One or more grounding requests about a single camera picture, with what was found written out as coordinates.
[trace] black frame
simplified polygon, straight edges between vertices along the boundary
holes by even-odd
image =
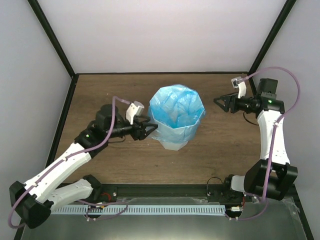
[[[267,54],[271,44],[276,38],[279,30],[281,29],[283,23],[285,22],[287,16],[289,15],[291,9],[293,8],[296,0],[287,0],[279,13],[276,21],[273,24],[267,38],[265,39],[258,55],[256,56],[251,68],[249,71],[238,71],[238,72],[223,72],[223,71],[215,71],[215,72],[127,72],[127,73],[75,73],[73,70],[64,50],[62,49],[53,29],[50,26],[44,12],[41,9],[41,6],[37,0],[28,0],[32,10],[34,11],[36,17],[38,18],[40,24],[42,25],[45,33],[47,34],[50,42],[52,43],[54,49],[56,50],[61,62],[63,63],[65,69],[70,75],[71,82],[69,86],[69,90],[64,102],[64,106],[62,109],[62,113],[58,122],[58,126],[54,135],[54,139],[52,142],[52,146],[49,152],[49,156],[46,162],[46,166],[50,165],[56,156],[56,152],[58,149],[58,145],[60,142],[60,138],[64,129],[64,125],[67,119],[68,111],[71,105],[71,101],[76,89],[77,81],[80,75],[86,74],[252,74],[254,73],[261,62],[263,61],[265,55]],[[252,93],[255,95],[257,90],[254,83],[253,78],[249,79],[250,88]],[[210,185],[213,189],[220,190],[223,188],[222,184]],[[118,197],[178,197],[178,196],[189,196],[189,197],[199,197],[199,198],[207,198],[206,185],[204,184],[188,184],[188,185],[180,185],[180,184],[104,184],[104,188],[110,189],[111,191],[116,191]],[[303,224],[303,228],[305,230],[305,234],[308,240],[313,240],[313,235],[311,233],[306,215],[304,213],[303,207],[301,205],[297,190],[294,185],[289,189],[286,194],[287,197],[293,197],[295,205],[300,209],[299,217]],[[15,235],[15,240],[21,239],[23,234],[23,228],[17,230]]]

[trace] wooden tabletop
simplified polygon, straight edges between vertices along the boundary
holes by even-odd
[[[66,183],[92,174],[102,183],[204,184],[213,176],[244,175],[260,156],[260,130],[247,123],[242,112],[225,113],[214,98],[235,92],[232,74],[93,74],[79,77],[56,157],[60,156],[114,95],[144,104],[157,90],[173,84],[196,90],[206,116],[196,136],[179,151],[166,150],[153,139],[110,144],[76,170]],[[117,102],[123,115],[127,105]],[[247,116],[256,122],[253,114]]]

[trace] white cable tray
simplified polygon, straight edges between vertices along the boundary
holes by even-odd
[[[110,205],[103,209],[93,209],[88,214],[114,215],[124,210],[126,205]],[[88,205],[66,205],[54,211],[55,215],[84,215]],[[129,205],[122,215],[203,215],[224,216],[224,205]]]

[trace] white robotic arm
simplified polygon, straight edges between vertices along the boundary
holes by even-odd
[[[233,87],[239,89],[238,92],[215,98],[214,102],[225,112],[230,110],[231,113],[238,111],[255,113],[260,128],[261,152],[260,160],[244,176],[229,176],[230,188],[237,192],[251,193],[258,196],[263,194],[272,135],[276,125],[270,167],[270,171],[274,172],[276,176],[268,178],[267,196],[281,200],[297,178],[298,170],[290,165],[286,152],[283,132],[284,118],[277,123],[278,119],[285,113],[283,101],[276,100],[278,81],[269,78],[261,79],[256,96],[247,97],[246,84],[244,81],[239,81],[240,79],[242,78],[237,77],[231,80]]]
[[[129,104],[126,120],[118,114],[116,107],[114,109],[115,111],[111,105],[102,106],[95,121],[75,138],[60,157],[24,184],[16,181],[10,186],[11,205],[16,205],[15,211],[29,228],[41,225],[51,211],[77,200],[88,197],[95,199],[100,195],[101,183],[92,175],[84,176],[83,179],[64,187],[58,186],[108,146],[107,136],[122,138],[131,135],[133,140],[144,140],[158,127],[157,124],[149,123],[149,117],[141,115],[144,106],[137,101]]]

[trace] plastic bag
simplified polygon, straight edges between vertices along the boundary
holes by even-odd
[[[195,90],[180,84],[162,87],[150,100],[148,115],[158,124],[151,137],[170,143],[192,140],[205,114]]]

